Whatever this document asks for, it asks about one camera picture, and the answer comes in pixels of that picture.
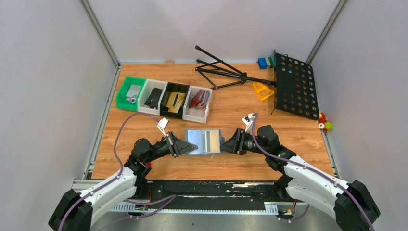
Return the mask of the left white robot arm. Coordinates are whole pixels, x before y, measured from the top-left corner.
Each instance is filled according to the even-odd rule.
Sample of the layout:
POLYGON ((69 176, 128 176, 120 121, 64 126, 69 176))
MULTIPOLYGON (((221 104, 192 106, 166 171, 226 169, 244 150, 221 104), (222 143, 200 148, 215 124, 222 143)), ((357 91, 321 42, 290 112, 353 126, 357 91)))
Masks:
POLYGON ((67 191, 59 201, 48 225, 54 231, 88 231, 92 225, 118 203, 147 194, 149 162, 168 154, 173 157, 196 150, 195 144, 183 141, 169 132, 151 144, 142 138, 135 142, 129 159, 118 172, 80 192, 67 191))

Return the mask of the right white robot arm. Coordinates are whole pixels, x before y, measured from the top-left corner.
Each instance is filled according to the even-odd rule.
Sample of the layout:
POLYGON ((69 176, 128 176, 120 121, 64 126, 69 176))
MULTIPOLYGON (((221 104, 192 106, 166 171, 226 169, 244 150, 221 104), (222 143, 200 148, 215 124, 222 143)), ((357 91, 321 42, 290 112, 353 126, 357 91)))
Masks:
POLYGON ((280 144, 272 126, 262 126, 257 135, 236 129, 221 145, 221 150, 243 155, 247 151, 263 154, 269 167, 282 173, 275 195, 303 201, 332 217, 344 231, 370 231, 381 212, 366 185, 349 183, 308 164, 295 152, 280 144))

